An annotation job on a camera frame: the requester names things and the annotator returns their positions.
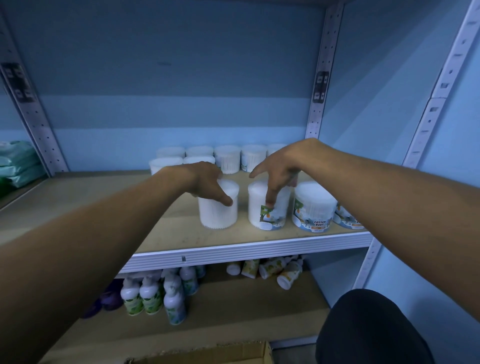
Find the shelf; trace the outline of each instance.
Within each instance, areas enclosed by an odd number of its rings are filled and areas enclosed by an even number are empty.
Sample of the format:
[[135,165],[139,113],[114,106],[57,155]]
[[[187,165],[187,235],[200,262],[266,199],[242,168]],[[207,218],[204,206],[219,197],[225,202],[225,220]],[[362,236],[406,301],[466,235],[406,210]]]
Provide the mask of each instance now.
[[252,340],[288,340],[318,335],[329,308],[312,275],[300,275],[289,291],[275,278],[226,274],[209,266],[188,302],[187,319],[171,326],[163,309],[153,316],[127,316],[123,307],[77,321],[45,356],[48,363],[122,363],[172,349]]
[[[126,171],[65,173],[48,179],[0,211],[0,243],[148,177],[146,171]],[[203,227],[197,199],[184,194],[166,211],[121,273],[370,245],[369,232],[334,223],[320,234],[297,228],[290,218],[280,230],[260,230],[248,221],[247,186],[253,180],[244,172],[226,178],[240,185],[239,218],[233,226],[223,230]],[[310,178],[301,174],[299,179]]]

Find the person's leg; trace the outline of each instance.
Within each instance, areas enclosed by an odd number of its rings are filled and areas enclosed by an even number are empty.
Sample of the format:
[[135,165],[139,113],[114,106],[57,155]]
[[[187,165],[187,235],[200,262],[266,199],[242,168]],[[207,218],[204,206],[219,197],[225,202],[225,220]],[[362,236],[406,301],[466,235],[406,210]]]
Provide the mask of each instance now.
[[388,298],[371,290],[345,293],[317,339],[318,364],[432,364],[418,331]]

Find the cardboard box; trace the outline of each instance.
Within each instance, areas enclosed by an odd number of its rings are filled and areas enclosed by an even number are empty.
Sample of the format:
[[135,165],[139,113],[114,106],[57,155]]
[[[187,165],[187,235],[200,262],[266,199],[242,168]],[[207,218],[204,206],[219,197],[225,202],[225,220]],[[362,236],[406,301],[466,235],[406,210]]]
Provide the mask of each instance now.
[[272,349],[266,341],[221,345],[189,352],[165,352],[125,364],[273,364]]

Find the metal bracket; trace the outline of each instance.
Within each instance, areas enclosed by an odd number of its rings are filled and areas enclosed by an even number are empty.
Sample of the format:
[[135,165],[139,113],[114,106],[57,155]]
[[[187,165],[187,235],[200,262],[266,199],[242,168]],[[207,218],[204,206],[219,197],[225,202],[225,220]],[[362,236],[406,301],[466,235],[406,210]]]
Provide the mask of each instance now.
[[2,9],[0,9],[0,64],[5,89],[15,104],[49,176],[53,176],[56,172],[68,172],[57,139],[38,100],[30,77],[26,73]]
[[312,101],[308,116],[306,138],[318,138],[325,108],[325,98],[330,83],[338,32],[342,22],[344,2],[339,1],[327,8],[322,42],[318,55],[317,71],[313,84]]
[[[450,90],[480,27],[480,0],[472,0],[413,135],[402,166],[416,169]],[[352,289],[363,288],[382,245],[373,239]]]

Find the person's right hand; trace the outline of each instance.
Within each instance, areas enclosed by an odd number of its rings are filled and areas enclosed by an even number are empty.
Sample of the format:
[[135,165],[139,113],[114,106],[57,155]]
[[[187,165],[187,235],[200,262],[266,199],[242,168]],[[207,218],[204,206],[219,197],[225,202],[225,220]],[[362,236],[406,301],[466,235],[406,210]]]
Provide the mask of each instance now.
[[250,178],[264,172],[268,173],[268,190],[265,198],[267,207],[274,207],[276,197],[283,187],[296,186],[298,173],[303,170],[305,163],[308,163],[308,157],[314,156],[321,145],[323,144],[318,139],[301,140],[269,155],[253,169]]

